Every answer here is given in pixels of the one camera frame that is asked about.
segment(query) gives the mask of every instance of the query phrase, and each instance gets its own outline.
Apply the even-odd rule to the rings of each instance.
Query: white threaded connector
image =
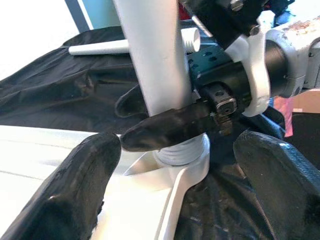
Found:
[[[201,134],[175,146],[170,146],[154,151],[156,160],[166,165],[182,166],[197,160],[203,151],[210,147],[207,136]]]
[[[187,53],[195,53],[200,49],[200,33],[198,28],[185,28],[181,30],[184,49]],[[69,47],[71,55],[105,55],[129,53],[128,40],[107,41]]]

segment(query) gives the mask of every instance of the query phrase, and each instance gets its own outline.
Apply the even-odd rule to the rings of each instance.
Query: bolt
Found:
[[[254,26],[250,29],[250,35],[251,36],[257,35],[259,31],[260,31],[260,26],[259,25]]]
[[[230,7],[234,12],[240,11],[244,6],[244,0],[231,0]]]

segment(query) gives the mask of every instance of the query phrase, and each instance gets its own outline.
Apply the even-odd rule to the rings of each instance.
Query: white wall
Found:
[[[0,1],[0,80],[78,33],[64,0]]]

